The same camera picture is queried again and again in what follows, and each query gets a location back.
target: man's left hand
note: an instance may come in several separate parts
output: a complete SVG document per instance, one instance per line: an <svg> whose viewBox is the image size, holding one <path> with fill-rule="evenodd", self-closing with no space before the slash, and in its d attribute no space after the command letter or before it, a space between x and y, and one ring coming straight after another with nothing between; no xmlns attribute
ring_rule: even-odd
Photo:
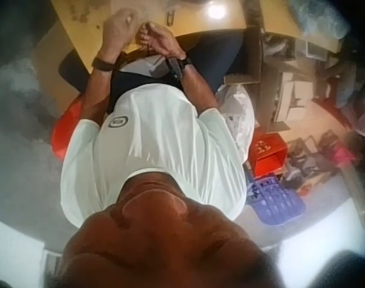
<svg viewBox="0 0 365 288"><path fill-rule="evenodd" d="M115 63L122 49L134 38L139 27L138 12L133 9L121 9L104 23L102 47L98 53L101 60Z"/></svg>

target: shirt logo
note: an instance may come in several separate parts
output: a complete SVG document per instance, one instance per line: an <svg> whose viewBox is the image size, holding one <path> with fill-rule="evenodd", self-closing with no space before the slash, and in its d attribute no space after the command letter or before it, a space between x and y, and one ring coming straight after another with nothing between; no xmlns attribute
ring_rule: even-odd
<svg viewBox="0 0 365 288"><path fill-rule="evenodd" d="M119 128L125 126L128 121L129 118L127 116L115 117L111 123L109 123L109 128Z"/></svg>

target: man's hand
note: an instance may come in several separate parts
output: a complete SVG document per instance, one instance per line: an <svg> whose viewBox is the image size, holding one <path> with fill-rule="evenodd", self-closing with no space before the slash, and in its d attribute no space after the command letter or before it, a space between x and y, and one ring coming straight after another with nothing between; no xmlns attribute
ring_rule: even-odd
<svg viewBox="0 0 365 288"><path fill-rule="evenodd" d="M174 35L163 26L153 22L145 23L140 29L140 41L144 48L150 47L166 58L177 57L180 60L186 58Z"/></svg>
<svg viewBox="0 0 365 288"><path fill-rule="evenodd" d="M110 16L104 23L100 59L115 63L122 49L133 40L139 24L138 12L133 9L121 9Z"/></svg>

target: red box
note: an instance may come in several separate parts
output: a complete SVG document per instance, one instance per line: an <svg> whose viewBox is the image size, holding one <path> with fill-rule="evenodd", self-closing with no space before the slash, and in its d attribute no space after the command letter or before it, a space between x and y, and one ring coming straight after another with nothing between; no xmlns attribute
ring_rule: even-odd
<svg viewBox="0 0 365 288"><path fill-rule="evenodd" d="M249 150L249 162L255 177L282 168L287 155L288 145L278 133L261 134L258 129L254 132Z"/></svg>

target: orange chair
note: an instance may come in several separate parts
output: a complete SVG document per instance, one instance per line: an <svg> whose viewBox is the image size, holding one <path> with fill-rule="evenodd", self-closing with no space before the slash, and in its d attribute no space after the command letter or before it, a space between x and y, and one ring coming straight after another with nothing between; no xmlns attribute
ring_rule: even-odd
<svg viewBox="0 0 365 288"><path fill-rule="evenodd" d="M57 121L52 133L52 149L58 159L64 160L70 138L81 114L82 97L78 96Z"/></svg>

